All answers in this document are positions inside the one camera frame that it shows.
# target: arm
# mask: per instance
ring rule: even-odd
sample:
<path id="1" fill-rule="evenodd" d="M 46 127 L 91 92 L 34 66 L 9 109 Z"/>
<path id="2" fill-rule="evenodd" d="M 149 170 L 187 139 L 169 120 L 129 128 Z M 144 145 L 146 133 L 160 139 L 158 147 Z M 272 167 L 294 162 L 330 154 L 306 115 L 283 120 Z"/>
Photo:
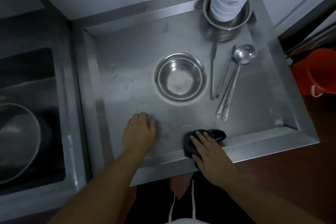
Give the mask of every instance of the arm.
<path id="1" fill-rule="evenodd" d="M 238 174 L 221 146 L 207 133 L 197 132 L 200 143 L 191 137 L 199 158 L 193 155 L 205 178 L 224 189 L 230 197 L 256 222 L 266 223 L 323 223 L 292 203 L 259 188 Z"/>
<path id="2" fill-rule="evenodd" d="M 123 132 L 120 156 L 70 199 L 49 224 L 113 224 L 132 178 L 154 143 L 155 124 L 134 114 Z"/>

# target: orange bucket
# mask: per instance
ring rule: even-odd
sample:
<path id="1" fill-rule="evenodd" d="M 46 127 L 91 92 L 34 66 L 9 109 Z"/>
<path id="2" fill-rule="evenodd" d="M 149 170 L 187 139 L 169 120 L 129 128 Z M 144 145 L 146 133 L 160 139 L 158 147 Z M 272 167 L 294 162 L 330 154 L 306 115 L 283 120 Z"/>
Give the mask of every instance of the orange bucket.
<path id="1" fill-rule="evenodd" d="M 316 49 L 292 66 L 292 73 L 302 95 L 336 94 L 336 51 Z"/>

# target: black pants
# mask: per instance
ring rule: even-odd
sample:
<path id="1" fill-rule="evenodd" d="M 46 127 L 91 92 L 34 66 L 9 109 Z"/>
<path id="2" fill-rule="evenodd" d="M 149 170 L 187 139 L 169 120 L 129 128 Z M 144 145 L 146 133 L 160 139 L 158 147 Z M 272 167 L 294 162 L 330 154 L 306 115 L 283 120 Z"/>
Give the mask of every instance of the black pants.
<path id="1" fill-rule="evenodd" d="M 171 210 L 172 221 L 181 218 L 192 219 L 192 187 L 194 187 L 194 214 L 197 220 L 209 224 L 254 223 L 223 189 L 212 185 L 201 172 L 195 172 L 181 200 L 174 197 L 167 180 L 139 185 L 136 200 L 125 224 L 164 224 L 169 221 Z"/>

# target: bucket handle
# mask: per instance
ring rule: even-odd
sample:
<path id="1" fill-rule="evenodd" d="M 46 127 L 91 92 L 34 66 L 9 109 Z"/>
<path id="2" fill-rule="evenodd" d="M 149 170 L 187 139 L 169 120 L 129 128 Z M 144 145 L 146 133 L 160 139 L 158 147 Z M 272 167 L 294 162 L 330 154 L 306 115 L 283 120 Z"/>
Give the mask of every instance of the bucket handle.
<path id="1" fill-rule="evenodd" d="M 318 97 L 320 97 L 320 96 L 322 96 L 323 95 L 323 93 L 320 93 L 320 94 L 315 94 L 315 85 L 312 85 L 312 87 L 311 87 L 311 95 L 313 96 L 313 97 L 316 97 L 316 98 L 318 98 Z"/>

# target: person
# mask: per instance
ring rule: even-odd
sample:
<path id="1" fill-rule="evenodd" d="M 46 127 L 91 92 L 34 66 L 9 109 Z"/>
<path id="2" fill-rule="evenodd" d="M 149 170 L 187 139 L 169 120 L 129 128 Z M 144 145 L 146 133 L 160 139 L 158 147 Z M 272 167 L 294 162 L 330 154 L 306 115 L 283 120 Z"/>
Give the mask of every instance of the person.
<path id="1" fill-rule="evenodd" d="M 49 224 L 114 224 L 131 180 L 155 140 L 155 122 L 134 114 L 123 131 L 120 156 L 71 198 Z M 137 187 L 126 223 L 323 223 L 292 203 L 243 178 L 207 133 L 191 137 L 200 172 L 177 200 L 165 181 Z"/>

